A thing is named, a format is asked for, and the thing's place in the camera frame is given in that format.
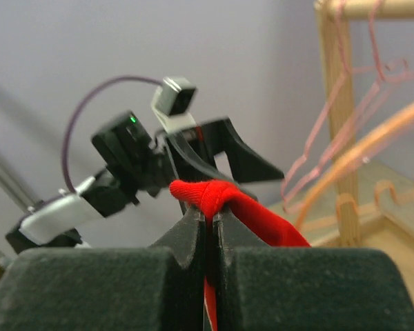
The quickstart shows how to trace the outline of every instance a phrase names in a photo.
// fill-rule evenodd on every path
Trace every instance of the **red fabric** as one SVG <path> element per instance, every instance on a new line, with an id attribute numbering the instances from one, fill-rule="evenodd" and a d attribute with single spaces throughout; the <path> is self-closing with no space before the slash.
<path id="1" fill-rule="evenodd" d="M 232 183 L 173 181 L 170 184 L 170 192 L 175 198 L 197 206 L 206 216 L 206 223 L 210 229 L 213 216 L 227 203 L 233 214 L 268 245 L 310 246 L 291 223 L 242 193 Z M 204 281 L 204 297 L 210 324 L 212 329 L 217 331 L 215 287 L 207 279 Z"/>

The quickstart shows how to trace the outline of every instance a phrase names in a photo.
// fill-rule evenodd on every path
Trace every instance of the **wooden clothes rack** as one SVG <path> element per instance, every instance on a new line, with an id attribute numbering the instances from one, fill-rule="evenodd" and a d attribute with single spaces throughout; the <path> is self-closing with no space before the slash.
<path id="1" fill-rule="evenodd" d="M 320 37 L 320 51 L 324 86 L 327 98 L 337 83 L 343 70 L 338 51 L 337 14 L 340 0 L 319 0 L 315 2 L 317 28 Z M 373 9 L 375 0 L 348 0 L 342 13 L 342 43 L 345 49 L 346 62 L 351 66 L 350 20 L 367 20 Z M 414 19 L 414 0 L 385 0 L 377 11 L 376 18 Z M 355 109 L 353 82 L 347 77 L 339 91 L 334 104 L 328 113 L 330 136 L 334 139 L 346 120 Z M 316 229 L 326 225 L 338 224 L 338 231 L 313 243 L 314 246 L 330 247 L 373 247 L 385 251 L 394 260 L 407 284 L 414 300 L 414 231 L 410 230 L 395 216 L 381 210 L 379 200 L 384 190 L 391 193 L 396 204 L 403 204 L 414 199 L 414 190 L 399 195 L 389 181 L 376 184 L 375 200 L 367 205 L 358 205 L 357 172 L 352 171 L 340 176 L 342 168 L 354 161 L 362 153 L 377 144 L 390 131 L 399 130 L 403 122 L 414 120 L 414 103 L 397 113 L 393 118 L 374 129 L 367 137 L 356 143 L 353 137 L 333 158 L 333 167 L 307 192 L 299 213 L 296 226 L 301 229 L 304 218 L 321 193 L 331 184 L 335 184 L 338 197 L 335 202 L 335 215 L 325 219 L 308 222 L 302 229 Z M 369 214 L 367 221 L 360 221 L 362 215 Z"/>

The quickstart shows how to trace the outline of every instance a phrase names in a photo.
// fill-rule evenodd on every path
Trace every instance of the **metal rod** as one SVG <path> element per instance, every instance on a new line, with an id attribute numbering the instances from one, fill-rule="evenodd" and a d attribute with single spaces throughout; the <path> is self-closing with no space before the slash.
<path id="1" fill-rule="evenodd" d="M 375 0 L 348 0 L 342 17 L 351 20 L 368 19 L 375 2 Z M 330 17 L 336 16 L 339 5 L 340 0 L 316 1 L 317 8 L 325 8 Z M 377 11 L 376 18 L 414 19 L 414 0 L 385 0 Z"/>
<path id="2" fill-rule="evenodd" d="M 0 187 L 25 212 L 29 206 L 39 200 L 2 157 L 0 157 Z"/>

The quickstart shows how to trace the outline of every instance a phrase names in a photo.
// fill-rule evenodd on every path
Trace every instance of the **wooden base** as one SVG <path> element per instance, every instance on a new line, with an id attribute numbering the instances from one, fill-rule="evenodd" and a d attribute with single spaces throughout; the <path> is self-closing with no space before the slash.
<path id="1" fill-rule="evenodd" d="M 382 214 L 360 226 L 360 247 L 377 248 L 394 261 L 402 273 L 414 302 L 414 232 L 390 214 Z M 341 247 L 338 231 L 319 239 L 312 246 Z"/>

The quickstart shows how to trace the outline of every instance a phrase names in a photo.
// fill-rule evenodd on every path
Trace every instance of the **small camera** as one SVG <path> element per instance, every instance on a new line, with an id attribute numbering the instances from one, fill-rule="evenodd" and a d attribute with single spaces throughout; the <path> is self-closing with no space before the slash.
<path id="1" fill-rule="evenodd" d="M 196 91 L 196 86 L 185 78 L 166 77 L 155 108 L 168 117 L 181 115 L 187 111 Z"/>

